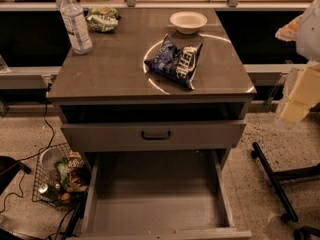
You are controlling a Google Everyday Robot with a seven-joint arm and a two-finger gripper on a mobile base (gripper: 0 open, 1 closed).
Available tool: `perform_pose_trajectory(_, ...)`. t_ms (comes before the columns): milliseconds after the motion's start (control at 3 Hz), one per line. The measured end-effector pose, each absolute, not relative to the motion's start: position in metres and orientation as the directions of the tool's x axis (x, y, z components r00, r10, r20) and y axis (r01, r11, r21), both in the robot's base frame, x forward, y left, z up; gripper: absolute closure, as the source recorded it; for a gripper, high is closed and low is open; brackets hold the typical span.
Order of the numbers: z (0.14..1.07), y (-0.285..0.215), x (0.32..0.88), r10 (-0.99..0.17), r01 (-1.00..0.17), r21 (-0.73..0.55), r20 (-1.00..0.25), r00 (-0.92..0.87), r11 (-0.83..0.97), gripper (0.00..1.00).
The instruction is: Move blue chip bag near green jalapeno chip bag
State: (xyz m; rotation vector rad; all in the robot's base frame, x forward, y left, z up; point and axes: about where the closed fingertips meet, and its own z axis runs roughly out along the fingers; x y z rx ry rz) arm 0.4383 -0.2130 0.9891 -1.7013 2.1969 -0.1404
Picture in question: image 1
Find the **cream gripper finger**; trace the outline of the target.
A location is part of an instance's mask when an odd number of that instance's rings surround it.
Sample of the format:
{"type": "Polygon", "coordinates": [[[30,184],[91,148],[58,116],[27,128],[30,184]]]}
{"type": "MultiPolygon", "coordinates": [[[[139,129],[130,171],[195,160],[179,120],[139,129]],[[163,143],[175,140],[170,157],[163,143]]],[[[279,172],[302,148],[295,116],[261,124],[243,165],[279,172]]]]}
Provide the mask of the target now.
{"type": "Polygon", "coordinates": [[[286,42],[295,41],[297,39],[297,32],[300,26],[301,19],[302,16],[299,15],[285,26],[279,28],[275,34],[275,37],[286,42]]]}
{"type": "Polygon", "coordinates": [[[297,71],[279,117],[288,123],[298,123],[319,102],[320,63],[308,64],[302,70],[297,71]]]}

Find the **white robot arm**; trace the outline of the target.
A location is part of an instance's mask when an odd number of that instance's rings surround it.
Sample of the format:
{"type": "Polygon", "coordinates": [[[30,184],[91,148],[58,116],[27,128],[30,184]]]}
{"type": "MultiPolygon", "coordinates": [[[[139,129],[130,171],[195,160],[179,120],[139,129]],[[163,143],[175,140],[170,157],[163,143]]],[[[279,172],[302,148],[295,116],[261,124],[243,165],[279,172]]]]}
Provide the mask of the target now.
{"type": "Polygon", "coordinates": [[[278,108],[282,121],[297,123],[320,102],[320,0],[314,0],[302,15],[279,28],[275,37],[295,41],[296,52],[309,61],[287,77],[287,93],[278,108]]]}

